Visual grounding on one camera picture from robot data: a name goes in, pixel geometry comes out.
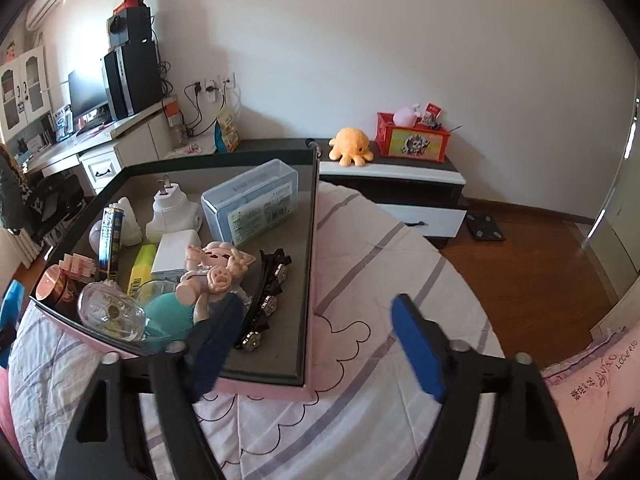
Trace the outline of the white rectangular box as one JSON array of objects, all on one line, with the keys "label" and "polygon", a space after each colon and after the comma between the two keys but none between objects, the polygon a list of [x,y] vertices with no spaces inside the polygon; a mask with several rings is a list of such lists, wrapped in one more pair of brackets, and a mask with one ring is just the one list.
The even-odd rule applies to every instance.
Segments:
[{"label": "white rectangular box", "polygon": [[186,248],[199,244],[200,237],[194,230],[164,234],[152,264],[152,279],[178,282],[186,272]]}]

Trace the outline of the clear blue plastic case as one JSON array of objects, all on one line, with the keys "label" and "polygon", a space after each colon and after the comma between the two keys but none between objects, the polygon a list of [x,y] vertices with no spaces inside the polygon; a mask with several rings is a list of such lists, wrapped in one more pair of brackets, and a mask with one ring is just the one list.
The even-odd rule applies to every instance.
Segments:
[{"label": "clear blue plastic case", "polygon": [[271,159],[209,188],[201,205],[214,240],[240,247],[296,213],[298,172]]}]

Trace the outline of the blue highlighter marker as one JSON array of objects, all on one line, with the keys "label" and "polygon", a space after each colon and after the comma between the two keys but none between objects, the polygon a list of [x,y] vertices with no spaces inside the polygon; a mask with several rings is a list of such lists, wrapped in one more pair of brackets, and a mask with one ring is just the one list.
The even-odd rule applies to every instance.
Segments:
[{"label": "blue highlighter marker", "polygon": [[0,311],[0,366],[8,368],[12,344],[16,339],[17,324],[23,305],[25,289],[13,280],[1,301]]}]

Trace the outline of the pink pillow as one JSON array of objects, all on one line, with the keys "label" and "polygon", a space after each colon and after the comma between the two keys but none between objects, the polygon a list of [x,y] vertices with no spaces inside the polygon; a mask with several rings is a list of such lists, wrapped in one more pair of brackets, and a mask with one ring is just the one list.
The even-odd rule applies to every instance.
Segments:
[{"label": "pink pillow", "polygon": [[639,421],[639,327],[616,330],[541,376],[562,416],[578,477],[597,478]]}]

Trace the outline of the teal round plush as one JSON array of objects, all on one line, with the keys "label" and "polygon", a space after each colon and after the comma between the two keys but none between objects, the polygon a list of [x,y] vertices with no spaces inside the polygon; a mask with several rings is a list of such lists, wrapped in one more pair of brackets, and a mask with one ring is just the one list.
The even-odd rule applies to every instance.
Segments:
[{"label": "teal round plush", "polygon": [[148,339],[176,339],[193,327],[193,308],[185,307],[173,292],[153,298],[145,307],[145,337]]}]

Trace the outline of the round rose-gold compact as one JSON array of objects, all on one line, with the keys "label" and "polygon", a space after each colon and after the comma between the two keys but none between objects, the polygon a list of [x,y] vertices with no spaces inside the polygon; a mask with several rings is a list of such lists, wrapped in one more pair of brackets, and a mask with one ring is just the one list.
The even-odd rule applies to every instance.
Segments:
[{"label": "round rose-gold compact", "polygon": [[77,284],[58,264],[45,270],[36,286],[36,299],[50,308],[75,307],[77,304]]}]

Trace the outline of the white figurine toy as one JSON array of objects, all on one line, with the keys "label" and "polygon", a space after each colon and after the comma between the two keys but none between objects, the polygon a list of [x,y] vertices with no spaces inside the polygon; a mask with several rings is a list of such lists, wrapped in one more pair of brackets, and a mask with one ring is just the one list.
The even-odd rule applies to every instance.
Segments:
[{"label": "white figurine toy", "polygon": [[[136,246],[143,242],[142,229],[137,222],[136,215],[127,197],[120,198],[112,206],[117,207],[124,213],[122,218],[122,244],[126,247]],[[89,232],[89,244],[94,252],[99,251],[101,220],[98,220]]]}]

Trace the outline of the blue battery pack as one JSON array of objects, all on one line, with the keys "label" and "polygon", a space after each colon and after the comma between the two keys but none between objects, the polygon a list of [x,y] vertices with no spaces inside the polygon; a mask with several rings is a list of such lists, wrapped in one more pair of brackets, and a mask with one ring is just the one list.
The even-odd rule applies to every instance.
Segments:
[{"label": "blue battery pack", "polygon": [[124,220],[122,208],[117,206],[104,208],[98,251],[98,277],[100,281],[117,280],[122,220]]}]

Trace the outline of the white plug adapter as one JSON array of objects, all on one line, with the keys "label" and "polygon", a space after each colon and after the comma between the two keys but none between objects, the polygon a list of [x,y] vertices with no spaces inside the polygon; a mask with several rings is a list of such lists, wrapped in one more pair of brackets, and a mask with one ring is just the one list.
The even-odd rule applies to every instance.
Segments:
[{"label": "white plug adapter", "polygon": [[171,182],[168,174],[164,174],[157,183],[152,220],[145,226],[146,240],[158,244],[165,234],[185,230],[198,232],[203,222],[200,205],[189,200],[180,185]]}]

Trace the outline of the black hair clip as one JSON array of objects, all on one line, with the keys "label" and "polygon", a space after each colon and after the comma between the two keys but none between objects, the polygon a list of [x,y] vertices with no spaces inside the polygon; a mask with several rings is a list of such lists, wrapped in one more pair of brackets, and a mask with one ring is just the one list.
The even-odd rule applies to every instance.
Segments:
[{"label": "black hair clip", "polygon": [[282,248],[270,254],[260,252],[260,279],[234,343],[236,350],[251,352],[260,345],[262,334],[270,329],[269,318],[277,310],[278,296],[291,263],[292,258]]}]

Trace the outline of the black white low cabinet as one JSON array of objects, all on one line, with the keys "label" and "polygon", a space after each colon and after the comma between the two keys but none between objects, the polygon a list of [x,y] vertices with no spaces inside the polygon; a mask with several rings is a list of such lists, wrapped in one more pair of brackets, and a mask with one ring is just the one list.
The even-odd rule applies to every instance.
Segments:
[{"label": "black white low cabinet", "polygon": [[466,181],[450,160],[424,162],[383,157],[378,146],[371,142],[373,162],[363,167],[342,167],[329,159],[330,147],[326,139],[246,140],[239,150],[289,148],[316,148],[320,153],[319,177],[322,181],[358,191],[438,248],[456,238],[462,227],[468,211],[468,202],[462,195]]}]

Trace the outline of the white desk with drawers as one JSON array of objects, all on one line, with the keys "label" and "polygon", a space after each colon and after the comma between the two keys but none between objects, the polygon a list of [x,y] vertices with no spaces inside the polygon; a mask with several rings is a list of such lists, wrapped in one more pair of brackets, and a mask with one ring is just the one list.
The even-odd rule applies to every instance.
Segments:
[{"label": "white desk with drawers", "polygon": [[163,104],[158,102],[126,119],[88,130],[55,144],[26,162],[25,174],[52,176],[79,167],[93,194],[124,168],[157,162],[172,150]]}]

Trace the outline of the white bedside stand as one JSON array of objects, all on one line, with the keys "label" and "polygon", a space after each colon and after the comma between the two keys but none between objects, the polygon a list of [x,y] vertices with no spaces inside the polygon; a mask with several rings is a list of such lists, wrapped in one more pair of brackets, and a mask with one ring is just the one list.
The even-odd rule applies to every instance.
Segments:
[{"label": "white bedside stand", "polygon": [[183,158],[188,156],[211,155],[216,153],[215,138],[213,133],[203,133],[189,140],[185,146],[175,148],[168,152],[165,160]]}]

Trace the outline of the orange octopus plush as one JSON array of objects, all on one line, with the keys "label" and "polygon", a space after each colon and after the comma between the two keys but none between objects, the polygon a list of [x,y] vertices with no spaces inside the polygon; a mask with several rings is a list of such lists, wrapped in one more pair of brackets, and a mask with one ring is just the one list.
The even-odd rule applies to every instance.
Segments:
[{"label": "orange octopus plush", "polygon": [[374,159],[369,143],[369,138],[360,129],[343,128],[329,140],[329,159],[338,162],[342,167],[363,167]]}]

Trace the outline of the wall power socket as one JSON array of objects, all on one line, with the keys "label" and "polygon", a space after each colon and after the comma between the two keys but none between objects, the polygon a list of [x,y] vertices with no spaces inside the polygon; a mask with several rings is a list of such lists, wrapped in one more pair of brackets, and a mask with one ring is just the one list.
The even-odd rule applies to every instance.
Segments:
[{"label": "wall power socket", "polygon": [[201,96],[207,102],[218,104],[227,97],[230,90],[235,88],[235,73],[195,81],[193,86],[196,96]]}]

